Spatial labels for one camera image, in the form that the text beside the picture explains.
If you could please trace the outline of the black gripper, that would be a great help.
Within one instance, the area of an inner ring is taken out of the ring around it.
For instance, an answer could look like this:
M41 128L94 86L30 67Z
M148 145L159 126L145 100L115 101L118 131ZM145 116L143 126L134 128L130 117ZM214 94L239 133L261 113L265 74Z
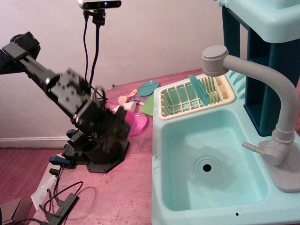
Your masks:
M88 139L112 148L128 138L127 111L106 108L105 101L92 95L90 85L72 70L48 77L45 92Z

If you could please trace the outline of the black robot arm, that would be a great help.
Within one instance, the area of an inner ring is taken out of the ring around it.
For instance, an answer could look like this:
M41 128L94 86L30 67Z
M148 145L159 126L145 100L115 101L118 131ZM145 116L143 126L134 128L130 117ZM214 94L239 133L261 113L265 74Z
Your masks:
M77 128L68 134L73 148L90 151L99 147L108 152L126 141L130 131L126 110L106 108L105 94L97 99L96 90L73 70L56 74L42 66L36 61L39 51L39 42L30 32L14 36L0 51L0 73L25 72L43 90Z

